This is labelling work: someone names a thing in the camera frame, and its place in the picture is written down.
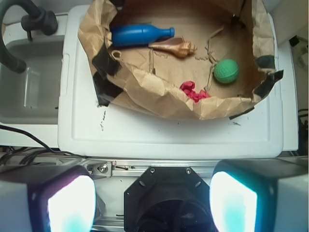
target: green textured ball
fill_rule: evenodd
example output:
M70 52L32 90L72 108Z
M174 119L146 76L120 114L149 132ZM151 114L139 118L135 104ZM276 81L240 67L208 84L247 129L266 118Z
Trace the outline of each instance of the green textured ball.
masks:
M224 59L219 61L214 67L214 77L223 84L235 81L239 75L239 66L232 59Z

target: gray sink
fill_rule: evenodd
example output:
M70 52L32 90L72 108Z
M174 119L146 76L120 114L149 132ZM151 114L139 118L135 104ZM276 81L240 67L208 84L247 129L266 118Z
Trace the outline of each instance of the gray sink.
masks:
M22 59L21 73L0 66L0 122L57 124L64 36L12 41L9 52Z

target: red crumpled object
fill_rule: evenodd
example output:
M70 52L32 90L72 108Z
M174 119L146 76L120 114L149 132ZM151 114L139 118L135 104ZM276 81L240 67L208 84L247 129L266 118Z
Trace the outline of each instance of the red crumpled object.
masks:
M191 99L194 100L195 103L198 103L199 100L203 98L209 98L207 92L201 90L199 93L196 93L193 89L195 88L195 83L193 81L185 81L180 89Z

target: black hose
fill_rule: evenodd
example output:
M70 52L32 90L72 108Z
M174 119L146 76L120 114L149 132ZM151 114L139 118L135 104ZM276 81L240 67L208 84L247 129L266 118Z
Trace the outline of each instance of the black hose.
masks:
M4 15L13 5L22 7L31 18L37 18L41 15L40 9L31 0L3 0L0 2L0 32L2 31ZM0 36L0 63L16 73L23 73L27 67L23 60L14 57L6 49L2 36Z

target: blue plastic bottle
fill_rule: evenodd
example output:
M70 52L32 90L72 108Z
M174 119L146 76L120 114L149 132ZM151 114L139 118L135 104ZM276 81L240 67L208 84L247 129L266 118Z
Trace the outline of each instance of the blue plastic bottle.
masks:
M115 47L148 45L162 37L174 37L175 29L159 29L152 25L133 25L111 28Z

